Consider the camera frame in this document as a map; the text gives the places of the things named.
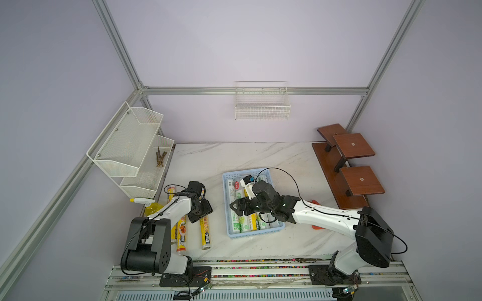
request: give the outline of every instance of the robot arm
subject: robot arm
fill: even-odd
[[[355,240],[345,250],[332,257],[331,272],[350,275],[367,263],[388,267],[393,231],[370,207],[362,210],[342,210],[315,205],[295,196],[280,196],[265,181],[254,183],[252,176],[241,181],[248,196],[230,204],[239,216],[255,212],[271,213],[281,222],[307,223],[339,232]]]
[[[171,253],[171,228],[187,214],[194,223],[213,212],[204,198],[203,184],[190,181],[187,189],[176,193],[161,210],[147,217],[132,220],[120,262],[124,271],[169,273],[192,278],[192,261],[189,257]],[[145,239],[154,236],[152,244]]]

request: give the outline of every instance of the white marble table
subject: white marble table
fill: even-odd
[[[311,225],[286,223],[277,233],[231,239],[226,230],[222,174],[228,171],[278,167],[298,183],[303,199],[337,208],[335,199],[316,159],[311,143],[177,144],[164,185],[187,187],[189,180],[206,186],[206,198],[214,212],[209,215],[211,248],[201,249],[199,222],[187,224],[187,255],[195,260],[324,258],[353,241]],[[297,195],[293,180],[284,172],[270,170],[280,195]],[[167,202],[162,192],[160,203]]]

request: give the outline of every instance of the wooden shelf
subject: wooden shelf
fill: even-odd
[[[346,195],[349,186],[345,181],[345,177],[342,173],[335,172],[333,169],[333,166],[335,166],[342,157],[338,150],[335,148],[330,152],[326,152],[327,142],[313,143],[312,146],[338,207],[340,209],[357,209],[368,206],[364,196]]]
[[[385,193],[370,166],[340,168],[353,196],[379,195]]]
[[[333,138],[334,135],[348,134],[339,123],[319,128],[318,133],[320,133],[330,147],[336,146],[336,140]]]
[[[346,159],[375,156],[375,152],[360,133],[335,135],[333,139]]]

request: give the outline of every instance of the wire mesh basket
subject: wire mesh basket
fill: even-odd
[[[236,119],[287,120],[291,105],[286,81],[237,81]]]
[[[155,135],[137,176],[134,178],[123,178],[119,187],[129,197],[153,198],[159,187],[159,183],[161,182],[165,164],[169,159],[173,144],[174,140]],[[159,151],[161,155],[163,152],[166,152],[166,155],[163,158],[163,164],[160,166],[157,162],[157,151]]]
[[[129,107],[100,149],[89,158],[109,177],[135,177],[146,157],[162,114],[142,107]]]

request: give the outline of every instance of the vent grille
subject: vent grille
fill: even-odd
[[[178,291],[123,291],[117,301],[157,301],[173,300]],[[207,290],[193,300],[233,300],[233,301],[322,301],[336,300],[330,288],[279,288],[279,289],[216,289]]]

